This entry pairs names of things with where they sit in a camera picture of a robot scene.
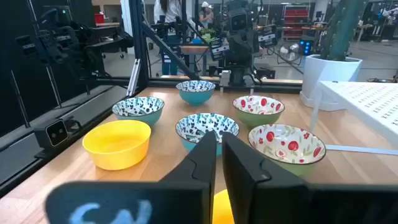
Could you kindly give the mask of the green bowl with red flowers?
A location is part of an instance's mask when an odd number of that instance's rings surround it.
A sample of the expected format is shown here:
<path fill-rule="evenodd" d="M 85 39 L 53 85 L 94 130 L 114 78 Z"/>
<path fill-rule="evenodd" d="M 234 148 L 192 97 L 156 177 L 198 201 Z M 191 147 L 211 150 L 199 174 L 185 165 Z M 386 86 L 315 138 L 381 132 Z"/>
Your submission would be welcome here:
<path fill-rule="evenodd" d="M 276 123 L 285 110 L 281 101 L 259 95 L 240 96 L 232 105 L 239 120 L 251 128 Z"/>
<path fill-rule="evenodd" d="M 248 133 L 255 150 L 289 172 L 305 176 L 326 156 L 323 141 L 310 131 L 286 124 L 265 124 Z"/>

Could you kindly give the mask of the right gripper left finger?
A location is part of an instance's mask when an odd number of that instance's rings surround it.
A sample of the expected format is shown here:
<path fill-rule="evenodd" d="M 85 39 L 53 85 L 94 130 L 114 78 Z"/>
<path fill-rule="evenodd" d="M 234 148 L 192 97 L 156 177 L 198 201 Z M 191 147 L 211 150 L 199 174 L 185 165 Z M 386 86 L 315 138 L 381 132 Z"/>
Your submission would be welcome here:
<path fill-rule="evenodd" d="M 210 224 L 216 138 L 202 140 L 157 182 L 62 184 L 45 201 L 50 224 Z"/>

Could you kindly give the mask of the black lit computer case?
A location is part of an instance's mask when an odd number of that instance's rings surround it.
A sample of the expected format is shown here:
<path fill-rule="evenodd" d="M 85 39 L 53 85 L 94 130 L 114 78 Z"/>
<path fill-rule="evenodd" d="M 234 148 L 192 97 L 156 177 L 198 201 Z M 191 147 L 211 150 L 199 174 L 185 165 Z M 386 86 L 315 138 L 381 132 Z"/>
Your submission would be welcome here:
<path fill-rule="evenodd" d="M 312 54 L 312 40 L 300 40 L 298 43 L 298 52 L 300 55 L 308 56 Z"/>

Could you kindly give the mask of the white floor fan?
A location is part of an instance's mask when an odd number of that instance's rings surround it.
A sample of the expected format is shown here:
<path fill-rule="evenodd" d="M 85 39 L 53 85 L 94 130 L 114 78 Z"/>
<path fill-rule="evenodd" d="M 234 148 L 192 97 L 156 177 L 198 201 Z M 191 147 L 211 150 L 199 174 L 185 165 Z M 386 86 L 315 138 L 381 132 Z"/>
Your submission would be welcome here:
<path fill-rule="evenodd" d="M 298 43 L 281 45 L 278 50 L 279 57 L 285 62 L 294 62 L 301 57 L 299 54 L 299 48 L 300 46 Z"/>

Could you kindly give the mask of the black partition panel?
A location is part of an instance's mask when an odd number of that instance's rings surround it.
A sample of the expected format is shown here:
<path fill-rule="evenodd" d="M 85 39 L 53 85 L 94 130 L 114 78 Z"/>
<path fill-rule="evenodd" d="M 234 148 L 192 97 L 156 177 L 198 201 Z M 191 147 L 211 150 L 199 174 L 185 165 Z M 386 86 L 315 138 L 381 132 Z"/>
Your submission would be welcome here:
<path fill-rule="evenodd" d="M 36 35 L 49 6 L 68 6 L 74 21 L 95 24 L 91 0 L 0 0 L 0 137 L 59 104 L 47 67 L 36 57 L 26 57 L 15 41 Z"/>

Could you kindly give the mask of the black computer tower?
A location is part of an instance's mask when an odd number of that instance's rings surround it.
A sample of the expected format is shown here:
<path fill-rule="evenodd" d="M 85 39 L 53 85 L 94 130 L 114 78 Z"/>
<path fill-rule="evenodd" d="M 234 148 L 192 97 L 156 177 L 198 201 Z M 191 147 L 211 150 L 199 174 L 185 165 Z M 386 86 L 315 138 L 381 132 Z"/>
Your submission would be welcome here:
<path fill-rule="evenodd" d="M 275 70 L 272 66 L 267 63 L 257 63 L 254 65 L 256 74 L 261 78 L 274 79 Z"/>

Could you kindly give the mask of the red storage shelf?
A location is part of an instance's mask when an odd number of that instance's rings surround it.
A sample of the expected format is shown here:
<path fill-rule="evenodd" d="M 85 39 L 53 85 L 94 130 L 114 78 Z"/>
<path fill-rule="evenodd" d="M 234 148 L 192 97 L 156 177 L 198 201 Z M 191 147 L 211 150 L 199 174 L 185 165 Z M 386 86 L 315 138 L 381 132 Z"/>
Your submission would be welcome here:
<path fill-rule="evenodd" d="M 304 33 L 303 27 L 308 24 L 310 4 L 287 4 L 283 10 L 283 38 L 285 40 L 300 39 Z"/>

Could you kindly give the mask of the white perforated metal rack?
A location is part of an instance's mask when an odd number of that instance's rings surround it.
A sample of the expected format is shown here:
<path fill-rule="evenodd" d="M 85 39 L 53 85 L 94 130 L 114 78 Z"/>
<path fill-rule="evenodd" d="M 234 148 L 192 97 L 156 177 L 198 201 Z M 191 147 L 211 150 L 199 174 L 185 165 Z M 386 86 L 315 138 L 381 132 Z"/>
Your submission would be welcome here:
<path fill-rule="evenodd" d="M 313 98 L 311 131 L 317 123 L 324 95 L 333 98 L 390 144 L 398 146 L 398 83 L 318 81 L 310 94 Z"/>

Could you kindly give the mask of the teal floral ceramic bowl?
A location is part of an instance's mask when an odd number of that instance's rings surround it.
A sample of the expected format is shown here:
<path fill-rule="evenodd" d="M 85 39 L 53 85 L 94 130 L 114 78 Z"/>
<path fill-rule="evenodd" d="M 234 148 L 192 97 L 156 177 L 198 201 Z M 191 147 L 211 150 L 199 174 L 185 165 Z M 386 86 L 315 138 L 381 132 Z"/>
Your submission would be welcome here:
<path fill-rule="evenodd" d="M 179 95 L 189 105 L 198 106 L 209 100 L 216 85 L 204 80 L 189 80 L 176 85 Z"/>
<path fill-rule="evenodd" d="M 197 113 L 180 119 L 175 126 L 176 133 L 181 139 L 184 148 L 190 152 L 207 132 L 214 132 L 217 140 L 216 155 L 222 153 L 222 135 L 239 134 L 239 125 L 235 120 L 222 114 Z"/>
<path fill-rule="evenodd" d="M 138 120 L 153 126 L 159 120 L 164 106 L 165 102 L 160 98 L 140 96 L 117 102 L 112 112 L 120 120 Z"/>

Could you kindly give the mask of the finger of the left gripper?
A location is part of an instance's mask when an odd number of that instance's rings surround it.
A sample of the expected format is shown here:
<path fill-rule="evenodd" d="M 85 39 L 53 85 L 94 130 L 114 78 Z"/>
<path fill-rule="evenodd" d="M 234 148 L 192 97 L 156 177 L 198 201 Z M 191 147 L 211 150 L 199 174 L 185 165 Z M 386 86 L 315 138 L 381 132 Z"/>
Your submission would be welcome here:
<path fill-rule="evenodd" d="M 224 60 L 231 53 L 225 37 L 212 38 L 209 42 L 209 48 L 213 61 Z"/>
<path fill-rule="evenodd" d="M 258 26 L 257 33 L 259 45 L 262 48 L 273 47 L 277 45 L 277 27 L 276 25 Z"/>

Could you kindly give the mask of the black aluminium frame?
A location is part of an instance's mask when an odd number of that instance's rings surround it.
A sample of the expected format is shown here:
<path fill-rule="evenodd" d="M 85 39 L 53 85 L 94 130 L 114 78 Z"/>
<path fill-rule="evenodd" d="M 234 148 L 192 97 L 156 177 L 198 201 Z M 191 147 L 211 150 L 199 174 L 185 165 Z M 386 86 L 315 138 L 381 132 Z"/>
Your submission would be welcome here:
<path fill-rule="evenodd" d="M 137 86 L 134 94 L 132 96 L 137 96 L 147 87 L 167 87 L 170 88 L 173 84 L 177 82 L 187 81 L 187 80 L 205 80 L 203 77 L 199 77 L 194 71 L 190 70 L 186 63 L 179 59 L 175 53 L 172 52 L 170 47 L 166 46 L 163 40 L 155 34 L 155 32 L 150 28 L 143 19 L 143 5 L 138 4 L 138 0 L 129 0 L 130 4 L 136 5 L 137 9 L 133 9 L 130 13 L 132 17 L 131 22 L 133 23 L 133 34 L 134 34 L 134 51 L 135 56 L 141 60 L 141 70 L 139 73 Z M 172 78 L 149 78 L 149 53 L 146 46 L 146 38 L 152 39 L 167 55 L 174 60 L 177 65 L 182 69 L 186 77 L 174 76 Z M 220 88 L 218 78 L 216 80 L 208 80 L 216 84 L 216 89 Z M 300 80 L 263 80 L 261 84 L 256 84 L 252 87 L 252 90 L 259 92 L 270 92 L 270 93 L 291 93 L 297 94 L 302 90 L 302 82 Z M 46 159 L 36 159 L 34 156 L 31 159 L 31 163 L 27 164 L 25 167 L 20 169 L 18 172 L 13 174 L 10 178 L 0 183 L 0 198 L 3 198 L 10 191 L 14 190 L 18 185 L 21 185 L 23 181 L 28 179 L 44 165 L 48 164 L 51 160 L 61 154 L 64 150 L 69 148 L 72 144 L 77 142 L 82 138 L 88 131 L 93 129 L 100 122 L 110 115 L 111 109 L 107 108 L 105 110 L 99 111 L 98 114 L 85 124 L 82 125 L 82 129 L 73 134 L 70 139 L 65 143 L 65 145 L 60 149 L 55 155 L 48 157 Z M 19 139 L 10 143 L 9 147 L 24 146 L 26 149 L 32 149 L 36 147 L 42 150 L 38 145 L 36 137 L 33 131 L 23 135 Z"/>

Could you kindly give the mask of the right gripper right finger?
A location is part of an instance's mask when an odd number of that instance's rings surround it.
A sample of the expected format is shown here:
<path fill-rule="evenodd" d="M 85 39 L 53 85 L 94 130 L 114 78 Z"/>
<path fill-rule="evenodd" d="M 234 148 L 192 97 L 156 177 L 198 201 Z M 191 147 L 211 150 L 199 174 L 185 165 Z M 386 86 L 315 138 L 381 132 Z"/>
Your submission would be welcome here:
<path fill-rule="evenodd" d="M 312 184 L 230 133 L 222 151 L 235 224 L 398 224 L 398 185 Z"/>

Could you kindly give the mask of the white plant pot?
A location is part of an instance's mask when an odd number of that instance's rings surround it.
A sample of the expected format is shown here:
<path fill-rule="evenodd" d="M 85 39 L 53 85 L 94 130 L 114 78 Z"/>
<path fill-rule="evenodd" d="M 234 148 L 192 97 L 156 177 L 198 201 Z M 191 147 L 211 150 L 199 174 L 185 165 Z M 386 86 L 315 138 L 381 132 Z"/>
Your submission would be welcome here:
<path fill-rule="evenodd" d="M 313 108 L 319 81 L 355 82 L 358 78 L 362 59 L 346 57 L 345 61 L 324 60 L 320 55 L 309 55 L 305 59 L 301 102 Z"/>

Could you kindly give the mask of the person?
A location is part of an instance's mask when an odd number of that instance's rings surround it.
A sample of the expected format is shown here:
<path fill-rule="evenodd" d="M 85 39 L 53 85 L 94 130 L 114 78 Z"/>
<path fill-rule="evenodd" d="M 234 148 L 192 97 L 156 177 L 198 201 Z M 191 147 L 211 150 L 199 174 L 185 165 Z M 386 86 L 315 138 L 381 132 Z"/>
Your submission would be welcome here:
<path fill-rule="evenodd" d="M 204 28 L 208 28 L 209 24 L 214 22 L 213 7 L 206 1 L 201 4 L 201 11 L 199 12 L 199 21 Z"/>
<path fill-rule="evenodd" d="M 175 18 L 182 18 L 182 0 L 155 0 L 154 4 L 154 21 L 160 21 L 160 16 L 165 16 L 165 22 L 175 22 Z M 181 38 L 174 32 L 169 32 L 168 37 L 163 39 L 166 44 L 172 44 L 172 50 L 177 50 L 181 42 Z M 169 59 L 169 56 L 162 53 L 162 74 L 177 75 L 178 66 Z"/>

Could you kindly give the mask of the wooden workbench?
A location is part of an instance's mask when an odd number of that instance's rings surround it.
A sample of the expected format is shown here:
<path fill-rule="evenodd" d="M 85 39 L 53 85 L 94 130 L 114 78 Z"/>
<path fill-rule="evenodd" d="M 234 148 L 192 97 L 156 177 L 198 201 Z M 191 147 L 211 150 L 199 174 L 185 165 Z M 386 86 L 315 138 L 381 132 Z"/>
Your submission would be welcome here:
<path fill-rule="evenodd" d="M 183 45 L 181 53 L 187 56 L 186 62 L 189 69 L 196 74 L 201 73 L 201 77 L 205 80 L 216 80 L 218 77 L 212 77 L 208 69 L 208 59 L 211 57 L 209 47 L 205 45 Z M 197 63 L 201 62 L 201 71 L 196 70 Z"/>

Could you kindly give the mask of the silver aluminium bracket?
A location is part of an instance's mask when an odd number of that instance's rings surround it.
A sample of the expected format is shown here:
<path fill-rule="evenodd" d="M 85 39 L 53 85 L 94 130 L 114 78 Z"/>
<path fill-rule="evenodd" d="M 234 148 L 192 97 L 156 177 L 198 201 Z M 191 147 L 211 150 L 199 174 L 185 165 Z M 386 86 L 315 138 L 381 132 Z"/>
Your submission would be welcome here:
<path fill-rule="evenodd" d="M 129 84 L 127 86 L 126 96 L 132 96 L 136 90 L 139 73 L 141 70 L 141 60 L 136 58 L 132 68 Z"/>

